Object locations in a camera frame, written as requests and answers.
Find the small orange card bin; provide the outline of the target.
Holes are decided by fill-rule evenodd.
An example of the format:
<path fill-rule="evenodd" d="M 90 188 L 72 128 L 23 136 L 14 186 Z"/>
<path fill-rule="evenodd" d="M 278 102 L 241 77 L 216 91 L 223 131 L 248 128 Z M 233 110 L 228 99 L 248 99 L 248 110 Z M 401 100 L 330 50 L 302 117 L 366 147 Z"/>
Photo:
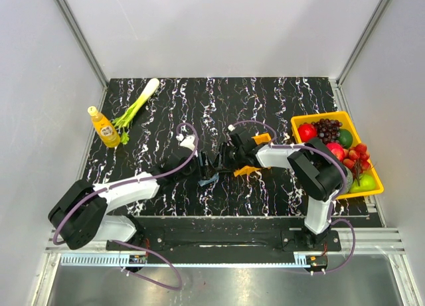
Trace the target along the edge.
<path fill-rule="evenodd" d="M 257 152 L 271 142 L 269 133 L 262 133 L 260 135 L 251 136 L 246 131 L 242 133 L 235 133 L 231 136 L 232 142 L 236 148 L 234 152 L 234 165 L 233 175 L 235 177 L 250 175 L 255 171 L 263 169 L 263 166 L 257 160 Z"/>

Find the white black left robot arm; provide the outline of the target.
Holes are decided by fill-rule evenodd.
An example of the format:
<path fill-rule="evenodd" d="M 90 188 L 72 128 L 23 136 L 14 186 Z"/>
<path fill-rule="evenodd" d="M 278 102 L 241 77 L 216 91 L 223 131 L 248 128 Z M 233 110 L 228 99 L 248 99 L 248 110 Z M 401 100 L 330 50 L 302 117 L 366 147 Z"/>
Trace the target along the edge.
<path fill-rule="evenodd" d="M 53 243 L 78 250 L 92 240 L 120 240 L 128 249 L 138 249 L 144 241 L 143 232 L 130 218 L 109 213 L 159 196 L 169 185 L 196 172 L 197 158 L 196 149 L 181 147 L 134 177 L 104 184 L 82 179 L 74 182 L 48 214 L 55 228 Z"/>

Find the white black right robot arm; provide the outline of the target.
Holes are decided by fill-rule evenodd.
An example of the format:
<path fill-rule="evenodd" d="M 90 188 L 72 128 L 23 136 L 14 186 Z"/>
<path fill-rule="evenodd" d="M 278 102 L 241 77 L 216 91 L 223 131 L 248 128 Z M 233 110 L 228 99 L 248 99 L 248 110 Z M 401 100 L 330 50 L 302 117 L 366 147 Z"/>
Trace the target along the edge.
<path fill-rule="evenodd" d="M 335 199 L 347 185 L 347 170 L 342 162 L 317 137 L 305 143 L 277 145 L 268 137 L 249 133 L 230 134 L 230 141 L 220 144 L 214 168 L 235 173 L 252 167 L 291 169 L 308 196 L 302 242 L 317 250 L 326 241 Z"/>

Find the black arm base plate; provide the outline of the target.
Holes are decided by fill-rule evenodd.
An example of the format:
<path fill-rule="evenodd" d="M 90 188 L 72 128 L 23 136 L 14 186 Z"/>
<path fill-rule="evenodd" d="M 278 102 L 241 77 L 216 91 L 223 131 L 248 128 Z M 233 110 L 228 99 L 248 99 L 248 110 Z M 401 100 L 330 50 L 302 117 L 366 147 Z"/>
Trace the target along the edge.
<path fill-rule="evenodd" d="M 339 252 L 336 230 L 319 235 L 304 226 L 303 218 L 290 217 L 148 217 L 133 218 L 136 233 L 127 243 L 155 251 L 171 248 L 252 246 L 285 252 Z"/>

